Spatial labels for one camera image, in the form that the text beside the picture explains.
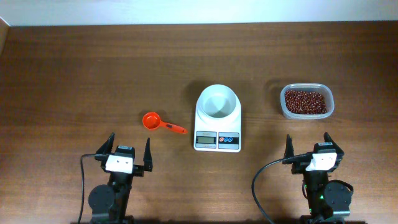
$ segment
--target white plastic container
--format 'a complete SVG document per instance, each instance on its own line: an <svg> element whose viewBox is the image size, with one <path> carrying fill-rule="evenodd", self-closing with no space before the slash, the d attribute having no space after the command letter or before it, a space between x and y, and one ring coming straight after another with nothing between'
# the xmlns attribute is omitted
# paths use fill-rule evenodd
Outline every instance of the white plastic container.
<svg viewBox="0 0 398 224"><path fill-rule="evenodd" d="M322 94L325 97L326 113L325 114L296 114L290 112L286 107L285 102L285 92L289 90L297 91L314 91ZM322 84L316 83L297 83L285 86L285 88L280 93L280 105L282 106L282 111L287 119L323 119L329 117L335 110L335 102L333 101L333 95L330 89Z"/></svg>

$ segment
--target brown wooden tabletop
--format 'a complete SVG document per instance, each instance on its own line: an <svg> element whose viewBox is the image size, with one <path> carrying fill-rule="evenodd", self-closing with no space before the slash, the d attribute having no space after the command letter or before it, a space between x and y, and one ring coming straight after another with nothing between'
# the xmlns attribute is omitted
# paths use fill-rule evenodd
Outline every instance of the brown wooden tabletop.
<svg viewBox="0 0 398 224"><path fill-rule="evenodd" d="M331 179L355 188L348 220L398 222L398 22L181 26L12 27L0 58L0 223L73 223L81 200L79 158L113 131L115 145L150 137L154 170L135 178L127 214L138 219L262 220L251 195L256 171L330 136L345 151ZM193 149L195 103L208 85L231 87L243 109L237 154ZM280 91L322 83L331 117L287 120ZM148 131L157 111L189 134ZM85 160L87 196L107 183ZM273 218L308 215L302 175L275 165L256 190Z"/></svg>

